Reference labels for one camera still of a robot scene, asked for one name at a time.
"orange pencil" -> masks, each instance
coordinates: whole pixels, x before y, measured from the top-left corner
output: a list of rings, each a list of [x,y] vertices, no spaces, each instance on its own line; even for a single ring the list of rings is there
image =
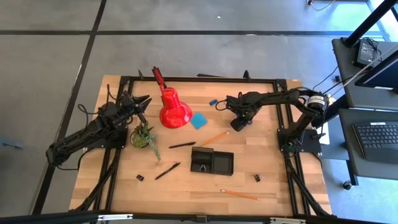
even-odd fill
[[[224,133],[224,134],[220,134],[219,136],[217,136],[217,137],[215,137],[213,139],[210,139],[209,141],[203,143],[201,146],[207,145],[207,144],[209,144],[209,143],[211,143],[211,142],[213,142],[213,141],[215,141],[215,140],[217,140],[219,138],[222,138],[222,137],[226,136],[227,134],[229,134],[229,131]]]
[[[227,194],[232,194],[232,195],[236,195],[236,196],[240,196],[240,197],[245,197],[245,198],[250,198],[250,199],[254,199],[254,200],[260,200],[259,198],[255,197],[255,196],[250,196],[250,195],[245,195],[245,194],[241,194],[241,193],[237,193],[237,192],[232,192],[230,190],[220,190],[221,192],[227,193]]]

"blue block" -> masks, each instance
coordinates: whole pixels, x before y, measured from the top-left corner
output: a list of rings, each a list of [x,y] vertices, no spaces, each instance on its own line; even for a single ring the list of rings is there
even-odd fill
[[[195,114],[192,116],[191,124],[193,125],[193,127],[195,127],[196,130],[199,129],[199,128],[201,128],[201,127],[202,127],[203,125],[205,125],[206,123],[207,123],[207,120],[206,120],[206,118],[204,117],[203,114],[201,114],[201,113],[195,113]]]
[[[210,106],[213,106],[213,105],[215,105],[217,102],[218,102],[217,100],[213,100],[213,101],[211,101],[209,104],[210,104]]]

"monitor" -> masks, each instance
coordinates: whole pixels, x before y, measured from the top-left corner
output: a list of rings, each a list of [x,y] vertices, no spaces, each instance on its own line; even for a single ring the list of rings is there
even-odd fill
[[[355,85],[398,90],[398,50],[370,69]]]

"wheel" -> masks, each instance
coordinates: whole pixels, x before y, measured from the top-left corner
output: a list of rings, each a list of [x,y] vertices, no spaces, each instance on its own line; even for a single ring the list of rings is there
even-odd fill
[[[346,189],[346,190],[351,189],[352,186],[353,186],[353,185],[351,184],[351,181],[350,181],[350,180],[347,180],[346,182],[343,183],[343,188]]]

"potted plant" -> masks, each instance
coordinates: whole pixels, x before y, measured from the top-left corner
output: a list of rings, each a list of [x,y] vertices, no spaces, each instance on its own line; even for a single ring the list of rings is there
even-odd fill
[[[159,149],[154,142],[156,141],[156,136],[150,133],[152,128],[154,127],[148,128],[148,122],[145,124],[140,123],[131,133],[130,142],[136,148],[143,148],[149,145],[154,150],[157,160],[160,161]]]

